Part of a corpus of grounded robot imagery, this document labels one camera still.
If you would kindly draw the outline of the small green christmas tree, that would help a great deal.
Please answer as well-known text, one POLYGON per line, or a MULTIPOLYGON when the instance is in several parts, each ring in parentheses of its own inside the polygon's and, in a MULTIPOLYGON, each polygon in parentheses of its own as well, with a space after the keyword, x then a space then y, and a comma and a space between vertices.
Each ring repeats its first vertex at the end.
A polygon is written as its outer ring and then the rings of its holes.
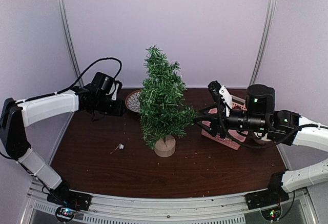
POLYGON ((180 64, 169 62, 157 46, 147 49, 147 77, 140 93, 140 124, 143 139, 162 158, 176 150, 176 138, 186 135, 196 110, 185 103, 186 85, 180 75, 180 64))

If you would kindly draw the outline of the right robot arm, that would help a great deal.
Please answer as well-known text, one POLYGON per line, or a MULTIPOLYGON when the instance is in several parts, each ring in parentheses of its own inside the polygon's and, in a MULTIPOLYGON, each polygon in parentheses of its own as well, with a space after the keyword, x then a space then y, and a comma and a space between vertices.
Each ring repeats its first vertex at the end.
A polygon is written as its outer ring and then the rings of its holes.
POLYGON ((245 110, 233 109, 233 99, 224 85, 212 81, 208 85, 214 104, 200 110, 200 116, 193 119, 212 137, 229 138, 249 149, 265 149, 279 144, 307 146, 327 151, 327 126, 288 110, 275 110, 275 90, 262 84, 247 88, 245 110), (259 133, 260 139, 270 143, 259 146, 247 145, 233 135, 259 133))

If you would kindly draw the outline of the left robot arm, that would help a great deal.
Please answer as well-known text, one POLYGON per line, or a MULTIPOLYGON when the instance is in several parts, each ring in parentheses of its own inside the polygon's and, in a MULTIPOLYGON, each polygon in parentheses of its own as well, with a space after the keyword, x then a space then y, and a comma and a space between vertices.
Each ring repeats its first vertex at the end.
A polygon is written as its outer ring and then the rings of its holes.
POLYGON ((72 86, 22 100, 6 99, 1 114, 1 141, 8 158, 23 165, 54 190, 54 198, 63 206, 70 205, 74 200, 73 193, 64 187, 62 177, 32 149, 26 128, 48 118, 78 111, 123 116, 125 102, 117 97, 121 88, 122 82, 97 72, 92 82, 84 87, 72 86))

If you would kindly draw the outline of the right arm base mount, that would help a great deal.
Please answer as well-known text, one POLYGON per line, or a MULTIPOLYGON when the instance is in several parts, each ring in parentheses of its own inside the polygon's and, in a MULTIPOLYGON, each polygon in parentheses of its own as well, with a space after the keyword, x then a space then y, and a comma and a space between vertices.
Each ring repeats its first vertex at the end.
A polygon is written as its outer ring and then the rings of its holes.
POLYGON ((272 209, 262 211, 262 217, 267 221, 280 221, 290 209, 283 214, 282 202, 290 199, 289 194, 282 188, 282 177, 285 172, 272 174, 266 190, 261 190, 245 195, 248 209, 258 209, 276 205, 272 209))

